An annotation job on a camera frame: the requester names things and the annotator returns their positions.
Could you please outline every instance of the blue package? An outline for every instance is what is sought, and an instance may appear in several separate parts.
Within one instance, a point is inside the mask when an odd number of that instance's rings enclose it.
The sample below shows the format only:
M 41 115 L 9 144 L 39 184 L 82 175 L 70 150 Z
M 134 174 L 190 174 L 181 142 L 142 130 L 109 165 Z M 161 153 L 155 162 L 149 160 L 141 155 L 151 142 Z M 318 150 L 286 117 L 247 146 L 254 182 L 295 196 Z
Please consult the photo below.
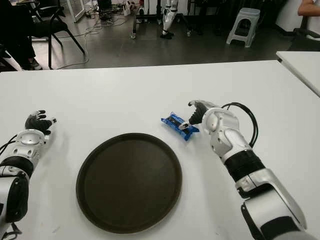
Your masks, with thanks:
M 171 112 L 170 116 L 167 118 L 161 118 L 161 121 L 178 132 L 186 141 L 188 141 L 192 133 L 199 132 L 199 129 L 192 125 L 183 130 L 179 129 L 179 126 L 185 121 L 181 117 L 178 117 L 174 112 Z

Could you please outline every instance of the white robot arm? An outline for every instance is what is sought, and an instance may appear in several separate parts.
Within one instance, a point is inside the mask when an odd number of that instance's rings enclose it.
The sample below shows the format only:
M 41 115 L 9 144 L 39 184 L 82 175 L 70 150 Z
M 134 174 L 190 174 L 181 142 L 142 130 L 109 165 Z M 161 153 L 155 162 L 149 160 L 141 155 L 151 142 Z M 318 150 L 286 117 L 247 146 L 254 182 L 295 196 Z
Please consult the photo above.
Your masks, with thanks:
M 195 113 L 179 128 L 202 123 L 211 135 L 213 151 L 220 157 L 235 181 L 235 188 L 245 199 L 241 211 L 253 238 L 315 240 L 305 232 L 306 219 L 296 201 L 255 155 L 253 144 L 247 143 L 240 133 L 237 117 L 210 102 L 194 100 L 189 103 L 191 105 L 195 105 Z
M 9 154 L 0 163 L 0 238 L 21 234 L 15 225 L 28 210 L 29 180 L 35 170 L 42 148 L 49 140 L 48 128 L 57 122 L 55 118 L 42 120 L 45 111 L 32 113 L 25 122 L 25 130 L 18 133 Z M 4 152 L 13 138 L 5 145 Z

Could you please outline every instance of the concrete floor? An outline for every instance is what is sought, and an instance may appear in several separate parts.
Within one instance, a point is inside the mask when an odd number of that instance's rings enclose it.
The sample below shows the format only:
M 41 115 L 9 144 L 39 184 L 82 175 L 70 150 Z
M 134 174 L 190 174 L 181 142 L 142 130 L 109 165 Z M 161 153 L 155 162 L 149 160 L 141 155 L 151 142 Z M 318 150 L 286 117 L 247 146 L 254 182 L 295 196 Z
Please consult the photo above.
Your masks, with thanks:
M 70 31 L 74 35 L 83 34 L 85 29 L 92 27 L 98 21 L 82 17 L 78 23 L 73 23 L 68 7 L 66 7 L 66 18 Z M 136 39 L 130 38 L 134 18 L 124 17 L 115 22 L 120 26 L 103 27 L 99 34 L 86 36 L 86 49 L 89 61 L 85 64 L 78 64 L 66 67 L 65 69 L 83 68 L 115 68 L 115 67 L 138 67 L 138 66 L 159 66 L 159 65 L 183 65 L 203 64 L 238 61 L 260 61 L 277 59 L 276 51 L 288 49 L 291 38 L 285 37 L 275 29 L 259 29 L 251 48 L 244 48 L 241 42 L 226 44 L 228 31 L 222 36 L 215 36 L 211 26 L 204 29 L 204 35 L 197 35 L 192 32 L 187 37 L 186 27 L 180 22 L 175 22 L 171 32 L 175 36 L 171 40 L 159 38 L 161 26 L 154 23 L 139 24 Z M 60 32 L 58 37 L 67 36 L 66 32 Z M 76 39 L 82 46 L 85 46 L 83 36 Z M 70 37 L 60 39 L 63 48 L 52 39 L 52 67 L 60 68 L 64 65 L 81 63 L 86 58 L 80 52 Z M 36 59 L 43 66 L 48 68 L 48 42 L 34 41 L 33 47 Z

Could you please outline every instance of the caster wheel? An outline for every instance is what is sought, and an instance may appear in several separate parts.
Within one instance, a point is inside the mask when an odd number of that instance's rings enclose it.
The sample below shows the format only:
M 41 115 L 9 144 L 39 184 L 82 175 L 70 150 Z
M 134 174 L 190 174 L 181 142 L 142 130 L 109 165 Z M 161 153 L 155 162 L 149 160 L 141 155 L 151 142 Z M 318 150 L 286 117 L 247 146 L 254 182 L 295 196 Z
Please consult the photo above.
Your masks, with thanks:
M 131 39 L 136 39 L 136 33 L 131 32 L 131 33 L 130 33 L 130 38 L 131 38 Z

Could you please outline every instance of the white stool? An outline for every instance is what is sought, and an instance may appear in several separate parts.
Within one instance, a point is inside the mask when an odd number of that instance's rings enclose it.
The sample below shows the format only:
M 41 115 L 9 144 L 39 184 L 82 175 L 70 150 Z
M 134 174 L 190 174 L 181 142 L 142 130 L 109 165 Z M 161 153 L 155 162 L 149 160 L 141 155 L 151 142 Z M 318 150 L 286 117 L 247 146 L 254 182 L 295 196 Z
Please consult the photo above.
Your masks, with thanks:
M 226 40 L 227 44 L 230 44 L 233 39 L 240 40 L 245 42 L 245 47 L 250 48 L 251 43 L 256 35 L 256 27 L 260 17 L 260 10 L 254 8 L 241 8 L 234 22 L 233 28 L 229 33 L 228 39 Z M 250 29 L 247 36 L 236 35 L 236 30 L 238 28 L 241 20 L 247 19 L 250 21 Z

